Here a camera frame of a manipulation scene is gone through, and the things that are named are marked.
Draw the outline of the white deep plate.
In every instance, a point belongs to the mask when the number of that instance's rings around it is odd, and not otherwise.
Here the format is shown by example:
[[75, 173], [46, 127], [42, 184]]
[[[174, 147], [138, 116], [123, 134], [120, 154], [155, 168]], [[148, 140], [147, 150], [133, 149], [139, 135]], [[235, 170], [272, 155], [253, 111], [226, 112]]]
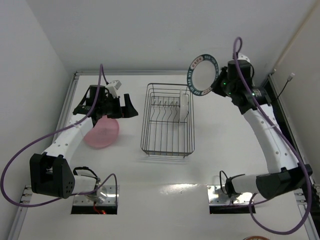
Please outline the white deep plate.
[[181, 89], [179, 93], [179, 122], [183, 123], [189, 113], [189, 97]]

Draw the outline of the green rimmed white plate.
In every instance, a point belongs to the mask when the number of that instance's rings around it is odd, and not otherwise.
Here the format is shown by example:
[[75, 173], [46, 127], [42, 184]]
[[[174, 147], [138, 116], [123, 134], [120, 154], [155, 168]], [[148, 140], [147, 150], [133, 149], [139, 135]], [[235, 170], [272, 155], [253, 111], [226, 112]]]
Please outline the green rimmed white plate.
[[187, 70], [187, 87], [195, 96], [205, 96], [213, 90], [220, 68], [217, 60], [210, 54], [197, 56]]

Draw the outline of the pink plastic plate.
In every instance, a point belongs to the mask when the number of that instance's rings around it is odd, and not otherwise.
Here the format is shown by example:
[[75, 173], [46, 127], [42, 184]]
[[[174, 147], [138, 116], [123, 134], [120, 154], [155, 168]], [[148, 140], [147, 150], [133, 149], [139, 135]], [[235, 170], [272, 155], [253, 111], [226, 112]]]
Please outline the pink plastic plate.
[[84, 142], [95, 149], [103, 149], [113, 144], [119, 135], [119, 123], [106, 116], [99, 119], [96, 125], [84, 136]]

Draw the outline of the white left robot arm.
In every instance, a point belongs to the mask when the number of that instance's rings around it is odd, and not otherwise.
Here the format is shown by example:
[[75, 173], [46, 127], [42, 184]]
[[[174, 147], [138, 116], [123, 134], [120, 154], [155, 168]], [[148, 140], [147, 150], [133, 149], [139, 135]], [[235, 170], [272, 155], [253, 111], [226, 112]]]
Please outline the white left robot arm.
[[70, 162], [85, 135], [102, 117], [109, 119], [138, 116], [129, 94], [124, 94], [121, 106], [117, 90], [118, 80], [103, 85], [90, 85], [80, 103], [73, 110], [68, 129], [41, 154], [35, 153], [29, 161], [33, 193], [67, 199], [74, 194], [91, 194], [97, 191], [98, 178], [76, 175]]

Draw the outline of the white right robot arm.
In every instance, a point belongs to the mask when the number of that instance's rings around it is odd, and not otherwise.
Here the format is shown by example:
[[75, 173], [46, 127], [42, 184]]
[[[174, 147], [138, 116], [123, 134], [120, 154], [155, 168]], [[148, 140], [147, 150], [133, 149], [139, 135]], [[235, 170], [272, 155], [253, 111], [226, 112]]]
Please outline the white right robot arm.
[[229, 177], [224, 189], [230, 198], [249, 192], [270, 200], [301, 188], [313, 171], [309, 164], [299, 163], [283, 139], [267, 91], [253, 86], [252, 68], [246, 60], [230, 60], [213, 82], [212, 91], [222, 97], [230, 97], [238, 107], [258, 140], [268, 172]]

